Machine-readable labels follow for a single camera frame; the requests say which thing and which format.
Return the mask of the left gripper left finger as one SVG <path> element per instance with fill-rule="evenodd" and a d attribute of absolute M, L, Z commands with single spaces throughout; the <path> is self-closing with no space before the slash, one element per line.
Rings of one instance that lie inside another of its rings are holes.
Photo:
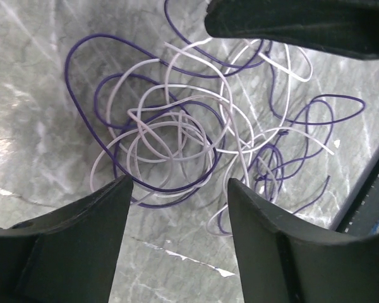
<path fill-rule="evenodd" d="M 107 302 L 133 181 L 0 228 L 0 302 Z"/>

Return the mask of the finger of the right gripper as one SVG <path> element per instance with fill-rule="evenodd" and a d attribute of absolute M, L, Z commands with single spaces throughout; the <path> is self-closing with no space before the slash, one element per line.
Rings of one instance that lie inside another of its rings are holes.
<path fill-rule="evenodd" d="M 215 38 L 267 39 L 353 59 L 379 59 L 379 1 L 211 1 Z"/>

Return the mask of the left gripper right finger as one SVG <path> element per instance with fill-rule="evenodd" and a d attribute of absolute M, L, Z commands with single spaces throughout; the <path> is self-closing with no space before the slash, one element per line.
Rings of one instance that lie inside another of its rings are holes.
<path fill-rule="evenodd" d="M 379 302 L 379 234 L 313 225 L 237 179 L 227 192 L 246 302 Z"/>

